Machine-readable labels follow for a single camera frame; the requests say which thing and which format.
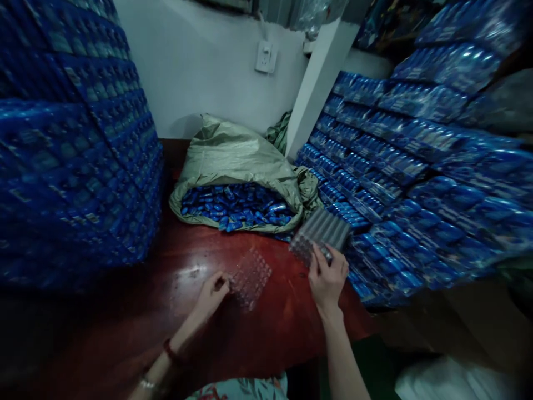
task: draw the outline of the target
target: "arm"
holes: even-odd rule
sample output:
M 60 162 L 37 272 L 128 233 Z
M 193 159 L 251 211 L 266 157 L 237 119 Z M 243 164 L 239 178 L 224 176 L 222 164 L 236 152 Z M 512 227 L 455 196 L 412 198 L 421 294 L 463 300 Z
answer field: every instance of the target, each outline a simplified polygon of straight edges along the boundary
M 370 400 L 351 350 L 343 312 L 338 305 L 348 275 L 348 263 L 341 253 L 330 246 L 328 248 L 333 256 L 331 266 L 316 244 L 313 245 L 309 283 L 326 335 L 331 395 L 333 400 Z
M 205 281 L 194 309 L 183 325 L 170 339 L 170 350 L 174 354 L 180 356 L 183 355 L 187 345 L 209 321 L 209 318 L 217 310 L 228 292 L 228 277 L 222 272 L 216 273 Z M 160 398 L 160 390 L 170 387 L 178 373 L 179 371 L 173 365 L 172 360 L 167 353 L 162 352 L 144 376 L 146 381 L 154 384 L 159 390 L 147 389 L 139 383 L 133 393 L 129 396 L 129 400 L 151 400 Z

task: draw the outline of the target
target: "wall switch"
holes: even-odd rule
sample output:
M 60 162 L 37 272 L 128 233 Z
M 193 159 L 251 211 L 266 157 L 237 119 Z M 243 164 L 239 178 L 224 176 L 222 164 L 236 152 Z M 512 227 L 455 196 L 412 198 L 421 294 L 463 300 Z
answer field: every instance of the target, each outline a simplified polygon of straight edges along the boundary
M 277 57 L 278 50 L 273 46 L 272 42 L 260 41 L 257 49 L 255 70 L 273 73 L 276 66 Z

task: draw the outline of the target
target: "bracelet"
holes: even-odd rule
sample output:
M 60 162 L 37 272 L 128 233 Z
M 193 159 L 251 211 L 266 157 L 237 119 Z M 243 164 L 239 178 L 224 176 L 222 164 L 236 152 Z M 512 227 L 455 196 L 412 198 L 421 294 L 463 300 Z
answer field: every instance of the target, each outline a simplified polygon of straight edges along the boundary
M 174 366 L 183 367 L 184 362 L 182 358 L 177 353 L 174 353 L 170 348 L 170 339 L 167 339 L 163 342 L 163 349 L 165 350 L 165 353 L 167 354 L 168 358 L 170 358 Z
M 147 372 L 148 372 L 148 368 L 145 368 L 143 371 L 143 374 L 140 377 L 140 382 L 139 382 L 140 386 L 146 391 L 155 393 L 158 397 L 166 396 L 170 390 L 168 388 L 162 387 L 161 385 L 150 382 L 146 378 Z

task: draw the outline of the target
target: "table surface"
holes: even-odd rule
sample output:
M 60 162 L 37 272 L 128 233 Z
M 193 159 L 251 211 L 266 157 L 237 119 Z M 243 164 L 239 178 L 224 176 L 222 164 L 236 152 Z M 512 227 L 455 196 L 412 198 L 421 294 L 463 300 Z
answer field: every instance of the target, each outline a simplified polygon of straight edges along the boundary
M 273 273 L 254 310 L 225 301 L 195 346 L 191 370 L 177 384 L 183 398 L 204 384 L 267 377 L 325 354 L 324 331 L 307 269 L 288 244 L 256 233 L 221 233 L 177 220 L 168 206 L 148 260 L 115 271 L 89 297 L 88 316 L 34 387 L 46 398 L 126 398 L 143 368 L 162 351 L 193 308 L 206 278 L 231 273 L 255 248 Z M 340 306 L 352 341 L 376 333 L 347 283 Z

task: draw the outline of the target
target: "wrist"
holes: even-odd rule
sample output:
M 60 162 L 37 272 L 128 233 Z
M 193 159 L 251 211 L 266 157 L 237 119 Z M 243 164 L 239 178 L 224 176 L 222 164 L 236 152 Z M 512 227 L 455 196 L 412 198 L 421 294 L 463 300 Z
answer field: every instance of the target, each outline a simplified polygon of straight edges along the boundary
M 326 322 L 340 322 L 344 323 L 344 314 L 338 304 L 326 304 L 324 306 L 318 306 L 318 313 L 323 323 Z
M 170 339 L 170 348 L 173 351 L 178 352 L 186 342 L 192 339 L 199 329 L 199 318 L 193 311 Z

